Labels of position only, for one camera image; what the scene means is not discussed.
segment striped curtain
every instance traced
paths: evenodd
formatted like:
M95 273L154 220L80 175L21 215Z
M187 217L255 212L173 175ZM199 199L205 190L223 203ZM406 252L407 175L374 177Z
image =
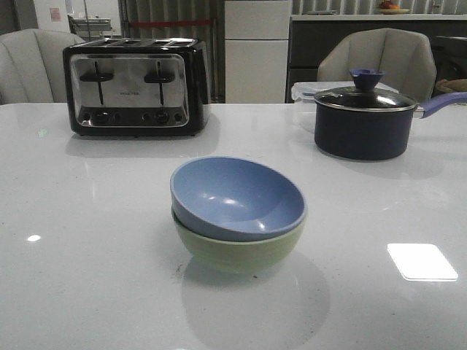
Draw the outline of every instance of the striped curtain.
M218 48L222 32L222 0L119 0L123 35L131 38L186 37L204 40L207 45L209 75L216 99L219 91Z

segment gray chair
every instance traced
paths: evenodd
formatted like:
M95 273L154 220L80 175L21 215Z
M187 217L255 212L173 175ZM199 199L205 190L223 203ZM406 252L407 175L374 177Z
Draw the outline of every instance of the gray chair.
M418 101L431 97L436 67L430 41L424 34L381 28L344 38L318 68L318 81L352 80L349 70L386 71L381 82Z
M75 34L25 29L0 36L0 104L66 102L62 51Z

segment purple lid knob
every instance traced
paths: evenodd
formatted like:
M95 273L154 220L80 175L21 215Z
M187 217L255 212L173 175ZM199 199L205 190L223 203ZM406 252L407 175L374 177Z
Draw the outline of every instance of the purple lid knob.
M372 91L382 76L386 74L385 71L378 71L376 69L357 68L351 69L355 87L363 92Z

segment bowl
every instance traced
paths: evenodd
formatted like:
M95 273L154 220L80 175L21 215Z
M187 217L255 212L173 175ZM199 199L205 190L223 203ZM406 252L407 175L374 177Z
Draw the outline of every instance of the bowl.
M221 241L259 241L306 217L300 190L277 171L235 157L201 157L170 181L172 208L190 230Z
M200 262L229 273L254 273L286 258L295 247L305 221L280 236L261 241L221 241L185 227L172 210L175 226L186 249Z
M410 9L378 9L383 15L402 15L410 11Z

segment dark cabinet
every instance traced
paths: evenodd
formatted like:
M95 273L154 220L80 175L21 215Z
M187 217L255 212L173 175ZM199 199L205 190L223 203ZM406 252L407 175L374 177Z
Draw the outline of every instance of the dark cabinet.
M292 20L287 66L286 102L293 102L290 89L296 82L316 81L317 68L330 51L347 35L377 28L397 28L427 35L467 37L465 20ZM433 52L435 58L441 57Z

